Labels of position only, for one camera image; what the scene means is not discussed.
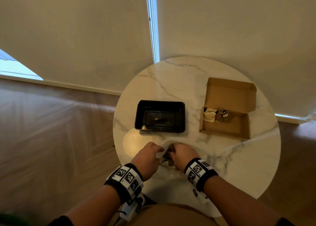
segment left hand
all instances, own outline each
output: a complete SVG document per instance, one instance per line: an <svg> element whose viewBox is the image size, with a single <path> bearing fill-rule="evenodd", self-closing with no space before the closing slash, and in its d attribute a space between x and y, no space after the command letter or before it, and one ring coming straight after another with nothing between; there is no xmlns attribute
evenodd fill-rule
<svg viewBox="0 0 316 226"><path fill-rule="evenodd" d="M147 181L157 171L159 159L156 158L156 153L163 152L165 149L155 144L154 142L147 143L132 159L131 164L134 164L143 176L143 180Z"/></svg>

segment brown cardboard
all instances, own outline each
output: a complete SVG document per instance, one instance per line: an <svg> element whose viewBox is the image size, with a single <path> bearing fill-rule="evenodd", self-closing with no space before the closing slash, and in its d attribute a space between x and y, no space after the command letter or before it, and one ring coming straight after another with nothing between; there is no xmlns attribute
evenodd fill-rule
<svg viewBox="0 0 316 226"><path fill-rule="evenodd" d="M252 83L209 78L206 86L205 103L201 109L200 132L243 139L250 138L248 114L256 109L257 88ZM223 108L233 112L230 122L203 120L207 108Z"/></svg>

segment cardboard box lid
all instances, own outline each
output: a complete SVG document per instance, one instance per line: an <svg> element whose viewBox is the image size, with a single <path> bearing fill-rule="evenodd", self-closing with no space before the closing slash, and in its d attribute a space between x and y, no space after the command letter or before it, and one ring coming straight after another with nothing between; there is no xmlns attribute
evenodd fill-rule
<svg viewBox="0 0 316 226"><path fill-rule="evenodd" d="M253 83L210 77L204 106L247 114L256 109L256 92Z"/></svg>

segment wristband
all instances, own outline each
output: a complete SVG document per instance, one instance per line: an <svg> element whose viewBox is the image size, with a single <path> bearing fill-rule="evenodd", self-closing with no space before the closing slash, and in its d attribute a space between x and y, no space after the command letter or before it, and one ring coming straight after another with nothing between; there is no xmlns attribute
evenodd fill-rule
<svg viewBox="0 0 316 226"><path fill-rule="evenodd" d="M218 173L203 159L192 159L184 169L185 175L188 176L188 180L199 192L204 192L205 182L212 176L218 175Z"/></svg>
<svg viewBox="0 0 316 226"><path fill-rule="evenodd" d="M107 177L104 185L112 186L121 200L131 205L144 187L143 177L135 165L129 163L115 169Z"/></svg>

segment right hand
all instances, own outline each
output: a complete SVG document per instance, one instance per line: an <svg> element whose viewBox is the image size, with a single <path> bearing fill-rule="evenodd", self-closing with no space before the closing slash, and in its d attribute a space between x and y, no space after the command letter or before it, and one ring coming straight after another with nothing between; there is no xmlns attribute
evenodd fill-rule
<svg viewBox="0 0 316 226"><path fill-rule="evenodd" d="M174 161L174 164L184 172L187 164L194 158L199 158L198 153L188 144L175 143L175 152L171 152L170 155Z"/></svg>

